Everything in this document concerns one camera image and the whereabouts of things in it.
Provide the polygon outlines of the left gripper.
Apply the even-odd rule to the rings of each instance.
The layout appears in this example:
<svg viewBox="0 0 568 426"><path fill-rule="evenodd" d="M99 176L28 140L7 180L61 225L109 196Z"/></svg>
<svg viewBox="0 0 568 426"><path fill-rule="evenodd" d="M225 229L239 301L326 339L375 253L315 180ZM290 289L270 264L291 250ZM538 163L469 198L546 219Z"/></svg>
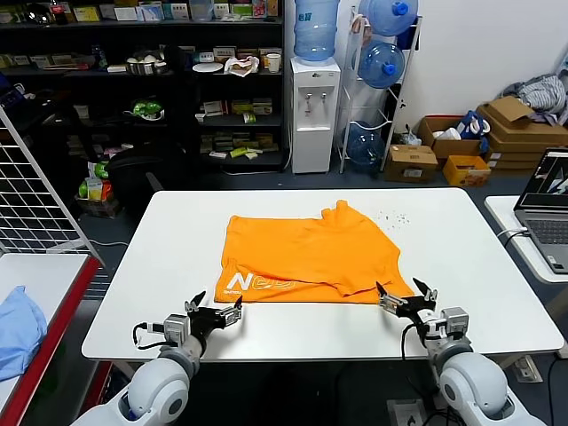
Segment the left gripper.
<svg viewBox="0 0 568 426"><path fill-rule="evenodd" d="M224 329L235 324L242 317L242 296L232 307L225 309L199 307L206 291L195 295L190 301L185 301L185 312L189 318L190 335L210 335L215 329Z"/></svg>

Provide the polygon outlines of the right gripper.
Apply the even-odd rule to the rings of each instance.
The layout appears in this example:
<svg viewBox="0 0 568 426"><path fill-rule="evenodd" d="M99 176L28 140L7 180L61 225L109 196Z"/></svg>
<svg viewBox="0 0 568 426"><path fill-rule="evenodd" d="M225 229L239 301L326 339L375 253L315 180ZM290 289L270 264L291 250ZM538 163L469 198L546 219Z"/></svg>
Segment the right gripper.
<svg viewBox="0 0 568 426"><path fill-rule="evenodd" d="M413 282L420 291L420 295L400 299L390 295L383 285L377 281L375 284L379 293L379 305L387 312L395 312L395 315L399 318L418 318L420 311L434 311L438 291L417 278L413 278Z"/></svg>

